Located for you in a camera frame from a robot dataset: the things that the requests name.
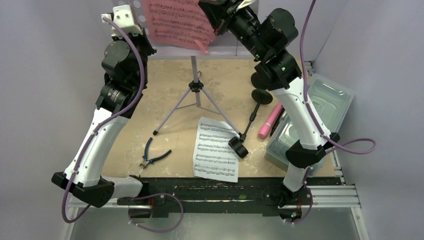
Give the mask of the lilac music stand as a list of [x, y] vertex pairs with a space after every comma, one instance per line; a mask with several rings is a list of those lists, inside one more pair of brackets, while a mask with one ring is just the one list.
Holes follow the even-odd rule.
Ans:
[[[132, 5], [136, 8], [137, 11], [139, 11], [139, 14], [136, 14], [136, 18], [138, 20], [141, 19], [141, 16], [144, 16], [144, 11], [143, 11], [143, 7], [142, 7], [142, 0], [139, 0], [138, 3], [136, 4], [134, 0], [131, 1]], [[147, 28], [147, 21], [146, 18], [144, 16], [144, 21], [146, 24], [146, 28]], [[236, 126], [231, 122], [231, 120], [228, 118], [228, 116], [223, 112], [223, 110], [218, 106], [218, 104], [213, 100], [213, 98], [211, 97], [211, 95], [208, 93], [208, 91], [206, 91], [204, 85], [201, 83], [199, 77], [200, 77], [200, 73], [198, 72], [197, 69], [197, 58], [195, 55], [192, 55], [191, 57], [191, 67], [192, 67], [192, 75], [193, 75], [193, 80], [192, 82], [188, 85], [188, 89], [184, 92], [183, 96], [178, 100], [178, 102], [176, 103], [176, 105], [171, 109], [171, 111], [169, 112], [169, 114], [165, 117], [165, 119], [158, 125], [158, 127], [153, 131], [153, 135], [157, 135], [160, 131], [160, 129], [163, 127], [163, 125], [167, 122], [167, 120], [170, 118], [170, 116], [174, 113], [175, 110], [177, 109], [181, 109], [182, 107], [180, 106], [181, 102], [185, 99], [185, 97], [188, 95], [188, 93], [193, 92], [195, 93], [195, 97], [196, 97], [196, 102], [194, 103], [195, 106], [197, 106], [200, 109], [204, 109], [204, 107], [202, 107], [201, 104], [201, 97], [200, 94], [204, 93], [204, 95], [209, 99], [209, 101], [215, 106], [215, 108], [217, 109], [217, 111], [215, 112], [218, 115], [223, 116], [223, 118], [225, 119], [225, 121], [230, 125], [230, 127], [237, 133], [239, 134], [240, 131], [236, 128]]]

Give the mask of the pink sheet music page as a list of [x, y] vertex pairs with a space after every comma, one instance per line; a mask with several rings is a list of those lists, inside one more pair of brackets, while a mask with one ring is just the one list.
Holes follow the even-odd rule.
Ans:
[[141, 4], [154, 43], [210, 53], [208, 46], [216, 36], [198, 0], [143, 0]]

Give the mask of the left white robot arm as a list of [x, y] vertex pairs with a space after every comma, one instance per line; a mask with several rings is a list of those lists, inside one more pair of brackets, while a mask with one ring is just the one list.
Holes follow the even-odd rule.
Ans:
[[137, 177], [101, 175], [117, 136], [132, 117], [143, 97], [143, 90], [147, 88], [148, 56], [157, 52], [145, 35], [130, 33], [128, 38], [141, 61], [137, 60], [124, 38], [112, 37], [101, 62], [105, 71], [104, 86], [96, 100], [89, 130], [70, 165], [51, 178], [53, 184], [96, 208], [113, 198], [130, 197], [138, 205], [149, 199], [148, 189]]

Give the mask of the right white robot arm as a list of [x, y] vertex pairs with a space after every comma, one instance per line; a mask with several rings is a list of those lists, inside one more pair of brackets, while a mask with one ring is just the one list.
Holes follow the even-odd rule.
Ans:
[[318, 163], [339, 135], [320, 119], [308, 95], [302, 75], [287, 46], [298, 36], [293, 15], [286, 9], [274, 9], [260, 21], [250, 0], [201, 0], [198, 2], [215, 35], [231, 32], [253, 55], [255, 71], [261, 83], [282, 104], [295, 127], [298, 140], [286, 151], [289, 162], [285, 187], [280, 196], [288, 204], [300, 198], [308, 168]]

